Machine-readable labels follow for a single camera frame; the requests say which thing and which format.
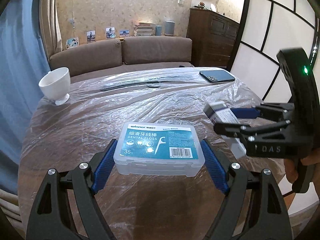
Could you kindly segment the teal dental floss box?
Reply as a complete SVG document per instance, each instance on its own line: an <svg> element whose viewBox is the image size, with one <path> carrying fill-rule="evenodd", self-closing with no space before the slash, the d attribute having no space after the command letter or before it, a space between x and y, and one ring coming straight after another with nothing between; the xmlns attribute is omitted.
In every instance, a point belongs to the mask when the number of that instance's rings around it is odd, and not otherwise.
<svg viewBox="0 0 320 240"><path fill-rule="evenodd" d="M113 155L122 175L194 177L205 163L190 125L126 122Z"/></svg>

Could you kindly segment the blue smartphone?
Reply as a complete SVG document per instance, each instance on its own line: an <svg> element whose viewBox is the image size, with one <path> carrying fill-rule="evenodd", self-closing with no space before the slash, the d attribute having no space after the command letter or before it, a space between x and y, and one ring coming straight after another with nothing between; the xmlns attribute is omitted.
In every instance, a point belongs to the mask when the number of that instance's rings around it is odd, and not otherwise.
<svg viewBox="0 0 320 240"><path fill-rule="evenodd" d="M203 70L199 72L200 76L209 83L233 82L235 77L229 72L221 70Z"/></svg>

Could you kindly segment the white paper screen divider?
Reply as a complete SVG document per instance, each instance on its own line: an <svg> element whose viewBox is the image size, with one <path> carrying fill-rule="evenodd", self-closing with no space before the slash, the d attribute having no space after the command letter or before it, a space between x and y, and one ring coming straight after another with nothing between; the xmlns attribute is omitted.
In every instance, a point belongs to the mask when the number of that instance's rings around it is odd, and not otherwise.
<svg viewBox="0 0 320 240"><path fill-rule="evenodd" d="M302 47L319 77L319 16L308 0L248 0L246 18L231 73L263 102L285 103L291 91L277 53Z"/></svg>

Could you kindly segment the dark wooden cabinet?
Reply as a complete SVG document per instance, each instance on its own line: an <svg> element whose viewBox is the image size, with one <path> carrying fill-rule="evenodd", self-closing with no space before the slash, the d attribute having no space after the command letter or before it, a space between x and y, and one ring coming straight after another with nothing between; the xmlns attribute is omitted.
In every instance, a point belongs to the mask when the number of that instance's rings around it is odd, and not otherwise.
<svg viewBox="0 0 320 240"><path fill-rule="evenodd" d="M206 9L191 8L187 38L192 40L191 64L227 68L239 23Z"/></svg>

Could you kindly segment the grey cylinder speaker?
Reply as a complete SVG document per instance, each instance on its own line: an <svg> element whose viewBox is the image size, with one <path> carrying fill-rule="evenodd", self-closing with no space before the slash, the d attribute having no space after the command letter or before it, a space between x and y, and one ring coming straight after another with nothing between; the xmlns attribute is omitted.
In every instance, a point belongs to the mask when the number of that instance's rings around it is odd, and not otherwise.
<svg viewBox="0 0 320 240"><path fill-rule="evenodd" d="M165 36L174 36L175 30L175 22L174 21L166 21L165 28L164 28L164 35Z"/></svg>

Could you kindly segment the white footed bowl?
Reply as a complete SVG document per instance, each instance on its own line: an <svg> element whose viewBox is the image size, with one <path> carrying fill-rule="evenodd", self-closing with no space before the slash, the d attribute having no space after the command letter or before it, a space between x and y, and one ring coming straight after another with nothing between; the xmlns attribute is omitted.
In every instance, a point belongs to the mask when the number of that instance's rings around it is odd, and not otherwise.
<svg viewBox="0 0 320 240"><path fill-rule="evenodd" d="M44 96L57 106L68 101L70 86L71 77L67 67L52 70L39 81L39 88Z"/></svg>

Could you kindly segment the small blue cylinder speaker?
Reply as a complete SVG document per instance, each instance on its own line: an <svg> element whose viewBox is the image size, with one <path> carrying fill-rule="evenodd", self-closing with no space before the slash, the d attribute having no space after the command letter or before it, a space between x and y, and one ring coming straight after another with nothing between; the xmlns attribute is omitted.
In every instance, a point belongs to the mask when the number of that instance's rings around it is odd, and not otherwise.
<svg viewBox="0 0 320 240"><path fill-rule="evenodd" d="M161 25L157 25L155 27L155 35L156 36L161 36L162 35L162 26Z"/></svg>

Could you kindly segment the brown sofa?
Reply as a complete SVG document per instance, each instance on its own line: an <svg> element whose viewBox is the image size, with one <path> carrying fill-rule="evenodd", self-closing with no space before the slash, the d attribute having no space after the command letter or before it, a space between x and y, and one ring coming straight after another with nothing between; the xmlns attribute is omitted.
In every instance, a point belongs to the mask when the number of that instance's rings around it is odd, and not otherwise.
<svg viewBox="0 0 320 240"><path fill-rule="evenodd" d="M191 67L192 40L145 36L103 40L59 52L51 70L69 68L71 82L141 70Z"/></svg>

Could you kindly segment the stack of books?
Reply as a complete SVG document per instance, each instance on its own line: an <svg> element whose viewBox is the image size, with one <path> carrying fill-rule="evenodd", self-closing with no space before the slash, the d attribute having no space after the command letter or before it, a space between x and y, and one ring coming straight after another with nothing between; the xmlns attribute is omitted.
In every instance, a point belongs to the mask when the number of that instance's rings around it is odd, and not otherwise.
<svg viewBox="0 0 320 240"><path fill-rule="evenodd" d="M134 27L134 36L153 36L155 34L155 24L137 23Z"/></svg>

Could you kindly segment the photo card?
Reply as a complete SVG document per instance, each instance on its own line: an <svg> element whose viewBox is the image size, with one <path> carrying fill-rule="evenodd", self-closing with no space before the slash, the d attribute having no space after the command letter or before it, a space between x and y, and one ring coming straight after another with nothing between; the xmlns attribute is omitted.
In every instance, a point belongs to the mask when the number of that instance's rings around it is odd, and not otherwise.
<svg viewBox="0 0 320 240"><path fill-rule="evenodd" d="M129 35L130 35L129 30L120 30L120 32L119 32L120 37L125 37L125 36L129 36Z"/></svg>
<svg viewBox="0 0 320 240"><path fill-rule="evenodd" d="M95 30L89 30L86 32L87 43L95 42Z"/></svg>
<svg viewBox="0 0 320 240"><path fill-rule="evenodd" d="M116 38L115 27L106 28L106 39L113 39L113 38Z"/></svg>
<svg viewBox="0 0 320 240"><path fill-rule="evenodd" d="M66 49L75 48L78 45L79 45L79 38L78 37L69 38L66 41Z"/></svg>

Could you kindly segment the blue curtain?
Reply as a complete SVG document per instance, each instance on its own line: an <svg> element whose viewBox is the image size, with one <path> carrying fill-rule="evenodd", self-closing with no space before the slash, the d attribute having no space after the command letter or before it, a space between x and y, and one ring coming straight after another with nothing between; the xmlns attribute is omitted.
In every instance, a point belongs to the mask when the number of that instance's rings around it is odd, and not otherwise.
<svg viewBox="0 0 320 240"><path fill-rule="evenodd" d="M39 0L10 0L1 14L1 189L17 194L23 139L49 72Z"/></svg>

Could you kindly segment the leftmost photo card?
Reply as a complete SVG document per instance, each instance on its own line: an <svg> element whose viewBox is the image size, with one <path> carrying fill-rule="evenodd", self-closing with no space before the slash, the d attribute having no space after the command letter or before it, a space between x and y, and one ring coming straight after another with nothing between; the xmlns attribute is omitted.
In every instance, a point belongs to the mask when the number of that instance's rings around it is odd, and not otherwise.
<svg viewBox="0 0 320 240"><path fill-rule="evenodd" d="M78 45L79 45L79 38L78 37L69 38L66 41L66 49L75 48Z"/></svg>

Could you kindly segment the beige curtain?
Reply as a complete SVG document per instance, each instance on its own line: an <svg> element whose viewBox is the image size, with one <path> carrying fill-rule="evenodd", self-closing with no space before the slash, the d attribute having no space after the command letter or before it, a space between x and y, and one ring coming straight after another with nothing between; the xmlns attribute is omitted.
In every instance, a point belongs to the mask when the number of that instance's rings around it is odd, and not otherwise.
<svg viewBox="0 0 320 240"><path fill-rule="evenodd" d="M62 37L57 15L56 0L40 0L39 22L47 59L62 51Z"/></svg>

